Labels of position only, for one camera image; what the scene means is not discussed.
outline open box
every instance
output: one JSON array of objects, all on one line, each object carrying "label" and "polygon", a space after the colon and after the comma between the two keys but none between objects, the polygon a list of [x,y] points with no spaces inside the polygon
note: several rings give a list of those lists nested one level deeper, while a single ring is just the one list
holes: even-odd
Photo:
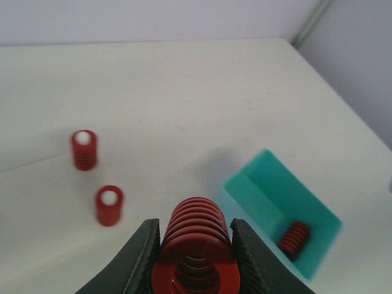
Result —
[{"label": "open box", "polygon": [[[245,218],[279,259],[305,280],[314,277],[342,227],[342,222],[268,150],[224,184],[224,194],[217,203],[228,214],[227,219]],[[312,233],[292,263],[276,244],[294,221],[307,224]]]}]

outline red coiled object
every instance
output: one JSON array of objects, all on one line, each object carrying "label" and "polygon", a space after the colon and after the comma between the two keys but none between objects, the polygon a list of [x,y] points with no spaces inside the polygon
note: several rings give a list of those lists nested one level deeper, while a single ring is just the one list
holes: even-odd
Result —
[{"label": "red coiled object", "polygon": [[189,198],[174,209],[151,282],[154,294],[239,293],[225,217],[213,201]]},{"label": "red coiled object", "polygon": [[[114,192],[117,198],[111,205],[104,203],[102,197],[105,192]],[[117,186],[105,186],[102,187],[96,195],[96,208],[97,208],[97,219],[101,225],[105,227],[111,227],[118,223],[121,218],[121,208],[123,206],[124,195],[121,189]]]},{"label": "red coiled object", "polygon": [[[79,133],[87,133],[89,135],[89,141],[85,145],[82,145],[77,140]],[[71,137],[73,163],[79,170],[90,170],[97,164],[97,144],[98,138],[94,132],[90,130],[79,130],[75,132]]]},{"label": "red coiled object", "polygon": [[294,261],[304,249],[310,236],[311,230],[307,225],[294,222],[277,246],[288,259]]}]

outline red cylinder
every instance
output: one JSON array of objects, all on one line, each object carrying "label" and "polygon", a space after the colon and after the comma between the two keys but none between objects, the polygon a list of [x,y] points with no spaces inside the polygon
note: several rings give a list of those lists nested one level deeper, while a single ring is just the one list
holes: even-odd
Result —
[{"label": "red cylinder", "polygon": [[181,202],[153,268],[155,294],[238,294],[239,271],[225,217],[209,199]]},{"label": "red cylinder", "polygon": [[[78,140],[78,135],[86,135],[84,142]],[[90,170],[97,164],[98,137],[90,130],[79,130],[71,137],[73,164],[79,170]]]},{"label": "red cylinder", "polygon": [[[115,201],[109,205],[103,199],[106,192],[114,192],[116,195]],[[124,195],[119,187],[111,185],[102,187],[96,195],[97,219],[99,223],[105,227],[117,224],[121,218],[123,201]]]},{"label": "red cylinder", "polygon": [[310,236],[311,230],[307,225],[294,222],[277,246],[288,259],[295,261],[309,241]]}]

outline hollow opening of red cylinder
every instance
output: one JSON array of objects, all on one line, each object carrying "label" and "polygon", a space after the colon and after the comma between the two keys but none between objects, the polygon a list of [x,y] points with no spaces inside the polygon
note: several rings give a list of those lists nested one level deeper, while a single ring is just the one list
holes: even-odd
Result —
[{"label": "hollow opening of red cylinder", "polygon": [[219,291],[221,279],[215,267],[199,255],[187,256],[174,268],[173,279],[178,294],[186,293],[215,294]]}]

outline gray wall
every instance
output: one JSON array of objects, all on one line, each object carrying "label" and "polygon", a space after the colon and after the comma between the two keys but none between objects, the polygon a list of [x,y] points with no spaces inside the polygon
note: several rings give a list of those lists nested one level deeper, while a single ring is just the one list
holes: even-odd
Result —
[{"label": "gray wall", "polygon": [[319,0],[0,0],[0,45],[293,39]]},{"label": "gray wall", "polygon": [[300,53],[392,148],[392,1],[334,1]]}]

